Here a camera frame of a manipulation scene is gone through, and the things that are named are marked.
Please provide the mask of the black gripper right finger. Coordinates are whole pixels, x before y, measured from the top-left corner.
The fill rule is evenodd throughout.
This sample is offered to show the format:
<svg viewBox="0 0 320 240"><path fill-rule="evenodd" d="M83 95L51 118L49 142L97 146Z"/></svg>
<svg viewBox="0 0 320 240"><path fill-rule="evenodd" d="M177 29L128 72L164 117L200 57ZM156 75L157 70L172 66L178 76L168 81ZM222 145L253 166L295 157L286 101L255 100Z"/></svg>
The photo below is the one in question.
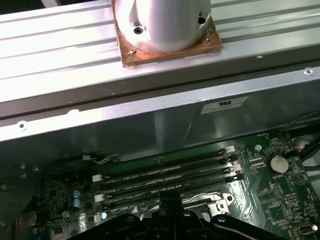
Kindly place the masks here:
<svg viewBox="0 0 320 240"><path fill-rule="evenodd" d="M278 236L230 215L218 214L210 222L185 210L179 191L173 190L172 213L178 240L276 240Z"/></svg>

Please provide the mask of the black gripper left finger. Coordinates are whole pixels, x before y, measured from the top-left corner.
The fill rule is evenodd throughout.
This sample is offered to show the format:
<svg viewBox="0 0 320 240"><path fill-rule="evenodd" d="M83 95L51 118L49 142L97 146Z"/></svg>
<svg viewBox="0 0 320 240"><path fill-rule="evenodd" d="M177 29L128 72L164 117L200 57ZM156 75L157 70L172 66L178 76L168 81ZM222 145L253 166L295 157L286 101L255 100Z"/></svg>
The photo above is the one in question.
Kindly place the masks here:
<svg viewBox="0 0 320 240"><path fill-rule="evenodd" d="M159 209L150 217L133 214L115 217L102 225L102 240L171 240L172 191L159 193Z"/></svg>

